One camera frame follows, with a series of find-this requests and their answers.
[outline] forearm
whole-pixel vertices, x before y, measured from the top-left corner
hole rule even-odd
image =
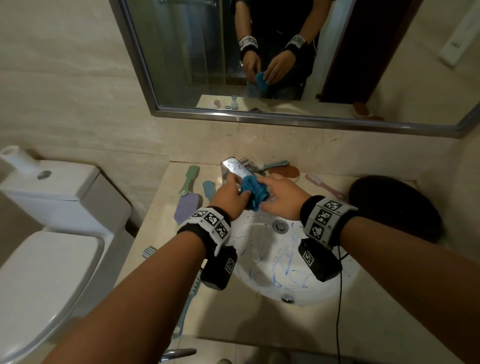
[[[365,218],[340,241],[408,312],[465,363],[478,359],[480,266],[446,249]]]
[[[300,30],[300,35],[307,40],[308,44],[315,39],[322,29],[325,20],[327,20],[331,5],[332,0],[315,0],[313,3],[312,11]]]
[[[240,41],[244,36],[252,35],[252,18],[250,9],[243,1],[237,1],[235,4],[235,30],[237,38]]]
[[[83,318],[44,364],[157,363],[204,257],[197,235],[176,235]]]

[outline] mirror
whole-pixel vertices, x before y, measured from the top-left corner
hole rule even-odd
[[[458,125],[480,99],[480,41],[452,58],[480,12],[467,2],[111,0],[157,110],[436,126]]]

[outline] cable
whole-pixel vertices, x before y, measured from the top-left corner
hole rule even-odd
[[[340,245],[337,245],[337,247],[338,247],[338,256],[340,257]],[[341,304],[342,304],[342,272],[340,271],[340,296],[338,298],[338,313],[336,315],[336,354],[337,354],[337,357],[338,357],[338,364],[342,363],[342,360],[340,358],[340,342],[338,341],[338,323],[340,321],[340,306],[341,306]]]

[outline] sink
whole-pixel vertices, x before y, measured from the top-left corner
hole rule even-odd
[[[233,273],[246,285],[274,300],[307,306],[337,297],[340,275],[320,282],[300,256],[298,247],[305,239],[300,221],[244,211],[232,223],[228,245],[237,250]],[[340,248],[341,255],[346,252]],[[342,260],[343,291],[358,275],[360,265],[351,257]]]

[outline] wall outlet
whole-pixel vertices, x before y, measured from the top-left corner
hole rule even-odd
[[[450,39],[440,51],[439,57],[455,67],[480,32],[480,0],[473,3]]]

